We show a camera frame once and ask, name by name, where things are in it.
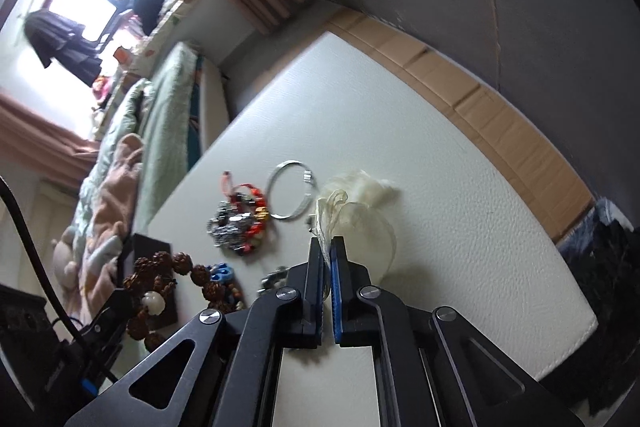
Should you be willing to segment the white organza pouch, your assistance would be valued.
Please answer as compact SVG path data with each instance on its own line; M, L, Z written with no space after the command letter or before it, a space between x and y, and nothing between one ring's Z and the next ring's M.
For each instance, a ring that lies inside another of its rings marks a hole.
M398 199L399 187L363 170L332 176L320 188L310 216L311 234L330 257L333 239L344 239L350 261L364 265L372 283L381 283L397 253L397 237L383 209Z

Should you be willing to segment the plush toy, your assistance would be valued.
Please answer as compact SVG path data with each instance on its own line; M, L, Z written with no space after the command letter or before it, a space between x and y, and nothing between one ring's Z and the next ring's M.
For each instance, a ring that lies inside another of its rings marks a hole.
M78 286L79 265L73 251L75 236L76 228L70 225L52 242L52 270L63 291L74 291Z

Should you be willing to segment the silver bangle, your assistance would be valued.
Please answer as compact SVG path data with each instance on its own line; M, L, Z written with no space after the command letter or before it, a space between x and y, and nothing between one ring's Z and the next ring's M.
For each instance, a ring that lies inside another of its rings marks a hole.
M270 172L266 183L271 218L276 221L303 218L314 199L316 185L314 172L303 161L280 162Z

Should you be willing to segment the pink fleece blanket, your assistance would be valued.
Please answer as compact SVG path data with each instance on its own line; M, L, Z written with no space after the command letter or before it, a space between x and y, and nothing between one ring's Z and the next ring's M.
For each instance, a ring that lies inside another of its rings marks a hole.
M81 324L90 323L116 287L117 258L130 232L142 170L143 144L135 133L117 144L115 157L99 187L78 261L78 286L63 291L63 305Z

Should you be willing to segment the pink left curtain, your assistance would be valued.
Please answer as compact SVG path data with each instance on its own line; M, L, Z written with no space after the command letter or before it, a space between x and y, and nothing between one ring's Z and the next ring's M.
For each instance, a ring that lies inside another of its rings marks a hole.
M77 190L96 165L100 143L34 113L1 95L1 156L57 183Z

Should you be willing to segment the flattened cardboard on floor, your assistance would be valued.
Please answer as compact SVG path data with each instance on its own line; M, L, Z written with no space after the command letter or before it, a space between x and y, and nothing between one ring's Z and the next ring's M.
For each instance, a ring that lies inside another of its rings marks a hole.
M439 110L506 178L552 241L590 209L585 182L498 92L425 43L360 12L340 9L326 28Z

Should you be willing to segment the light green quilt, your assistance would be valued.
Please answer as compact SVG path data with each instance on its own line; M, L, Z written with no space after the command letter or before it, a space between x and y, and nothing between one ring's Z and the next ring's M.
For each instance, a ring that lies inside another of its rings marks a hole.
M100 185L106 178L115 157L119 141L129 133L137 133L141 117L138 115L144 98L144 89L149 80L138 80L126 93L107 127L100 143L96 163L82 181L78 205L74 214L74 225L86 229L90 225Z

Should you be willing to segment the bed with green sheet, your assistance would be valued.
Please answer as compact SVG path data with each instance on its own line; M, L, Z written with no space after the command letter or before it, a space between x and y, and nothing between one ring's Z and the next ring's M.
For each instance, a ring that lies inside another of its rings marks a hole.
M229 124L219 69L193 46L177 43L148 80L136 133L143 156L134 233L148 231L158 210ZM74 219L72 225L79 259L88 228L78 229Z

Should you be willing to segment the orange item on sill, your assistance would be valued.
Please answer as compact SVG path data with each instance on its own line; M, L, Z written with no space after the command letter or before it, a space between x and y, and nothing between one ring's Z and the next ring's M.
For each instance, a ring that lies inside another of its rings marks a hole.
M114 51L113 57L118 62L118 64L122 66L127 66L132 60L131 52L123 46L119 46Z

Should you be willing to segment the dark hanging clothes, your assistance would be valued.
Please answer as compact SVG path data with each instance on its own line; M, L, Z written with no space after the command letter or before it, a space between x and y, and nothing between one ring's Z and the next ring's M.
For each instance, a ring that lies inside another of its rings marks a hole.
M96 44L82 34L80 23L41 9L29 13L24 21L24 35L44 68L60 63L86 86L91 87L101 72Z

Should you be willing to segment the patterned window seat cushion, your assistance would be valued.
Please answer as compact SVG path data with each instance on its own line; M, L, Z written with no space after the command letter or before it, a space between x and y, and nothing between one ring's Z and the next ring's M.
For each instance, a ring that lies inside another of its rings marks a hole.
M160 9L160 20L151 35L144 37L134 47L131 57L124 65L118 65L110 78L108 87L111 90L104 107L96 109L92 115L91 139L101 141L104 138L108 125L129 89L139 79L152 77L162 61L160 56L172 48L169 40L177 35L178 23L190 14L198 2L200 0L165 0Z

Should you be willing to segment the dark bundle on sill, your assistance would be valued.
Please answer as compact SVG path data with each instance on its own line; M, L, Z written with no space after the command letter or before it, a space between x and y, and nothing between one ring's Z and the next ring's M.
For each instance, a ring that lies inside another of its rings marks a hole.
M131 0L131 9L140 20L142 31L146 36L155 29L160 10L165 0Z

